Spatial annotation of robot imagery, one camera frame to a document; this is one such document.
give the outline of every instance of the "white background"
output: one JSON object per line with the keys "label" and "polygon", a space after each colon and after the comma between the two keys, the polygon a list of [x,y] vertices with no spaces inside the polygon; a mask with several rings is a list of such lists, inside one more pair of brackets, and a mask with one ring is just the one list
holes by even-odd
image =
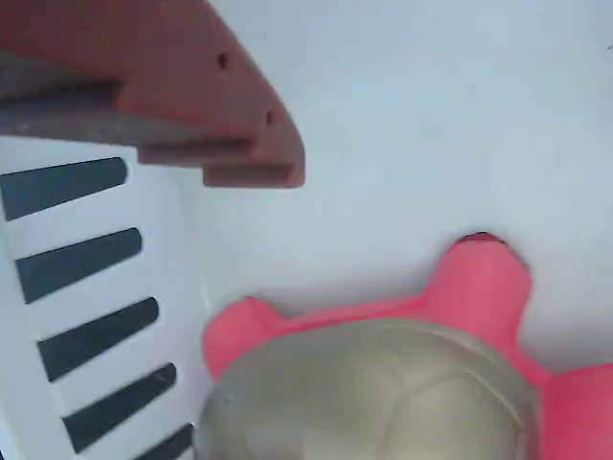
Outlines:
{"label": "white background", "polygon": [[215,0],[301,131],[297,191],[179,172],[210,300],[419,292],[455,238],[530,265],[524,343],[613,361],[613,2]]}

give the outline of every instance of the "black stripe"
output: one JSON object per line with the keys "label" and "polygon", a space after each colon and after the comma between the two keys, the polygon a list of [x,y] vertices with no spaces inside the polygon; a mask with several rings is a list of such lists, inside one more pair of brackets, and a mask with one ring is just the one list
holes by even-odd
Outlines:
{"label": "black stripe", "polygon": [[112,395],[64,418],[75,452],[80,453],[100,440],[121,422],[167,392],[175,382],[176,368],[172,364],[167,364],[143,379],[136,380]]}
{"label": "black stripe", "polygon": [[122,340],[155,322],[158,304],[149,297],[38,343],[49,381],[78,368]]}
{"label": "black stripe", "polygon": [[141,251],[136,228],[16,261],[26,303],[82,280]]}
{"label": "black stripe", "polygon": [[176,460],[192,446],[193,426],[185,425],[136,460]]}
{"label": "black stripe", "polygon": [[53,166],[0,175],[0,191],[7,220],[19,219],[66,201],[125,183],[121,158]]}

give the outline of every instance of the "tan shell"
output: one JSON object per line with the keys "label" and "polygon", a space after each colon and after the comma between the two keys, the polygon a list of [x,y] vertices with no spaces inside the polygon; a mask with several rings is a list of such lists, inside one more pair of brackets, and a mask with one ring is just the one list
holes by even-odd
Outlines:
{"label": "tan shell", "polygon": [[533,460],[534,391],[485,343],[408,319],[272,340],[219,382],[200,460]]}

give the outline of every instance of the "white plastic structure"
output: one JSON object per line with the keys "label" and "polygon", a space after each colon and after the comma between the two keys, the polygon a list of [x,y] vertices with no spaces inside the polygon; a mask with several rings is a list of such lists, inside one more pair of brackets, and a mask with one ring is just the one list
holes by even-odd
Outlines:
{"label": "white plastic structure", "polygon": [[213,0],[303,135],[297,191],[181,186],[214,304],[416,294],[456,238],[528,263],[523,341],[613,361],[613,2]]}
{"label": "white plastic structure", "polygon": [[[125,184],[0,220],[5,460],[139,458],[196,420],[210,385],[199,351],[205,302],[170,171],[138,166],[132,149],[0,138],[0,174],[105,157],[125,161]],[[14,261],[130,228],[142,238],[138,254],[26,305]],[[153,324],[48,381],[37,343],[149,297],[159,305]],[[76,455],[62,418],[165,364],[176,368],[174,386]]]}

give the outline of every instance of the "dark hole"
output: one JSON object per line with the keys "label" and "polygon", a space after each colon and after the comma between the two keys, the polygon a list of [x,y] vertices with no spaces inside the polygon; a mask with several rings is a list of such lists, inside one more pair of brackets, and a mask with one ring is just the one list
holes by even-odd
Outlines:
{"label": "dark hole", "polygon": [[136,460],[176,460],[192,445],[193,426],[185,425]]}
{"label": "dark hole", "polygon": [[63,419],[76,453],[101,439],[121,422],[167,392],[176,382],[172,364],[136,380],[103,400]]}
{"label": "dark hole", "polygon": [[273,123],[275,123],[275,115],[272,110],[266,110],[266,125],[268,127],[272,127]]}
{"label": "dark hole", "polygon": [[26,303],[128,259],[141,251],[140,232],[130,228],[16,261]]}
{"label": "dark hole", "polygon": [[219,53],[217,55],[217,65],[221,70],[228,70],[228,66],[230,65],[230,59],[228,58],[228,55],[226,55],[225,53]]}
{"label": "dark hole", "polygon": [[49,381],[78,368],[155,322],[158,304],[149,297],[38,344]]}
{"label": "dark hole", "polygon": [[0,191],[7,220],[27,216],[125,183],[121,158],[54,166],[0,175]]}

